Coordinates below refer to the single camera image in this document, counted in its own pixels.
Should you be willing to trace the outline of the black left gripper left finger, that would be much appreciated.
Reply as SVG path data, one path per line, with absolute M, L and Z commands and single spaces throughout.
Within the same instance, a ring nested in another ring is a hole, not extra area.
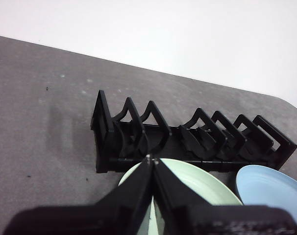
M 17 213 L 6 235 L 135 235 L 148 223 L 153 162 L 146 155 L 122 184 L 93 205 L 36 207 Z

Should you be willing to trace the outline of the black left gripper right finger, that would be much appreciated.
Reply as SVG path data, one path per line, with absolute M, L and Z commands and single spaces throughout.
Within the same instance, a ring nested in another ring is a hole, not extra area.
M 285 210 L 244 206 L 221 181 L 192 164 L 154 160 L 154 203 L 165 235 L 297 235 Z

